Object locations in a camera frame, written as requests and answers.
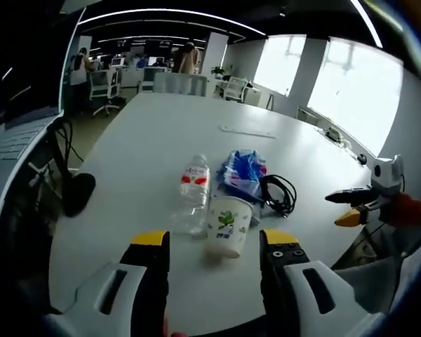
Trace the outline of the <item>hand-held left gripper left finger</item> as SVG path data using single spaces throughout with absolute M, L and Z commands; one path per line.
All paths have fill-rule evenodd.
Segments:
M 170 233 L 134 237 L 118 263 L 84 281 L 73 305 L 46 316 L 54 336 L 165 336 Z

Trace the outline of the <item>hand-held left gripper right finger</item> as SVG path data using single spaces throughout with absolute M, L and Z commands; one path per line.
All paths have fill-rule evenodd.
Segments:
M 280 230 L 260 231 L 260 290 L 268 336 L 369 336 L 385 315 L 369 312 L 354 288 L 298 240 Z

